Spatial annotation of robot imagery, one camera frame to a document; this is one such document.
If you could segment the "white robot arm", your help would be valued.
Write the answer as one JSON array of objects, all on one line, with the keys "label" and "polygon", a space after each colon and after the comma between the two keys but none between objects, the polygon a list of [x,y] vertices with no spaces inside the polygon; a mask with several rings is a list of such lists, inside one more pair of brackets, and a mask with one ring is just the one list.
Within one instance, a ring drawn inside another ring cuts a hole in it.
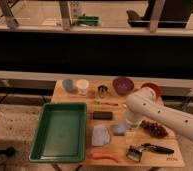
[{"label": "white robot arm", "polygon": [[156,99],[156,91],[150,87],[131,93],[126,98],[126,125],[137,127],[146,116],[193,141],[193,114],[160,105]]}]

